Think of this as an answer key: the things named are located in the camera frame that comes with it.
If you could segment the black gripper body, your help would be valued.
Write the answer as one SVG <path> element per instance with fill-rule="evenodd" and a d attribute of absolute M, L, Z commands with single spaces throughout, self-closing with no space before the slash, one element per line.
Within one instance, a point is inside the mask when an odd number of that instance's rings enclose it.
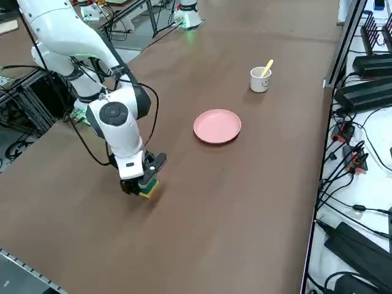
<path fill-rule="evenodd" d="M 156 171 L 156 167 L 154 166 L 155 157 L 154 154 L 146 151 L 145 158 L 143 160 L 143 171 L 144 179 L 150 179 L 153 176 L 153 173 Z"/>

